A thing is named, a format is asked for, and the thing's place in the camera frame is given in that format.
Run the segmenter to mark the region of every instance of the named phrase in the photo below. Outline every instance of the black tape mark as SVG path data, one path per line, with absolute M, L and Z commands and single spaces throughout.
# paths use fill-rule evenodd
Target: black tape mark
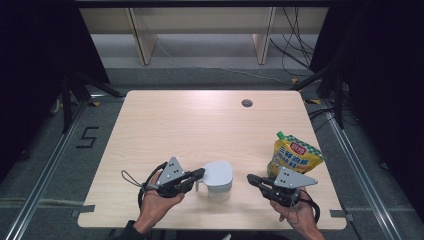
M 84 133 L 81 136 L 81 140 L 91 140 L 91 143 L 89 146 L 77 146 L 77 148 L 92 148 L 94 145 L 94 142 L 96 141 L 97 137 L 86 137 L 85 134 L 87 134 L 87 131 L 90 129 L 99 129 L 99 127 L 86 127 L 84 130 Z

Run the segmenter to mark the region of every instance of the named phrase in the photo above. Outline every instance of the wooden tabletop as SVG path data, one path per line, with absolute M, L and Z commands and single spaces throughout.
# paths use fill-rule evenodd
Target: wooden tabletop
M 243 100 L 253 103 L 244 107 Z M 301 96 L 296 91 L 131 91 L 100 162 L 81 213 L 82 227 L 122 228 L 139 213 L 139 188 L 125 181 L 126 170 L 139 182 L 161 163 L 175 156 L 185 171 L 226 160 L 233 168 L 231 196 L 227 200 L 199 192 L 186 194 L 156 229 L 281 230 L 269 200 L 246 179 L 252 173 L 266 177 L 276 133 L 293 135 L 319 148 Z M 308 176 L 319 181 L 307 191 L 321 208 L 320 229 L 343 229 L 344 218 L 325 163 Z

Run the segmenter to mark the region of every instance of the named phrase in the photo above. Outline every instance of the yellow pouch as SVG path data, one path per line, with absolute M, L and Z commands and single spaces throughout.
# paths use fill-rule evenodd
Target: yellow pouch
M 306 173 L 325 160 L 320 150 L 294 136 L 284 136 L 282 132 L 278 132 L 277 136 L 279 140 L 274 143 L 274 155 L 267 167 L 268 177 L 276 178 L 280 166 Z

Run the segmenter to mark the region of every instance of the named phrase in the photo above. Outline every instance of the metal track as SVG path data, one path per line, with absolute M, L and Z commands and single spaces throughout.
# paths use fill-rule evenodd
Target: metal track
M 331 108 L 331 104 L 328 102 L 328 100 L 324 99 L 321 102 L 324 108 Z M 362 166 L 360 159 L 356 155 L 356 152 L 353 149 L 345 131 L 339 128 L 339 125 L 334 120 L 333 113 L 327 113 L 327 118 L 330 121 L 337 140 L 339 141 L 343 151 L 346 154 L 350 166 L 352 167 L 352 170 L 358 179 L 359 185 L 361 186 L 362 191 L 364 192 L 365 197 L 368 200 L 368 203 L 370 204 L 370 207 L 374 212 L 381 229 L 383 230 L 384 235 L 387 239 L 403 239 L 401 232 L 396 227 L 391 214 L 378 195 L 367 172 L 365 171 L 365 168 Z
M 37 180 L 34 188 L 32 189 L 31 194 L 25 201 L 24 206 L 19 212 L 16 219 L 13 221 L 9 232 L 7 234 L 6 240 L 19 240 L 22 238 L 26 228 L 28 227 L 29 222 L 31 221 L 32 216 L 34 215 L 37 205 L 43 196 L 57 166 L 59 165 L 60 159 L 70 141 L 71 136 L 74 133 L 75 126 L 83 113 L 84 109 L 87 107 L 87 102 L 79 102 L 75 112 L 73 114 L 74 121 L 69 127 L 68 131 L 60 137 L 56 148 L 54 149 L 52 155 L 50 156 L 49 161 L 44 167 L 43 172 Z

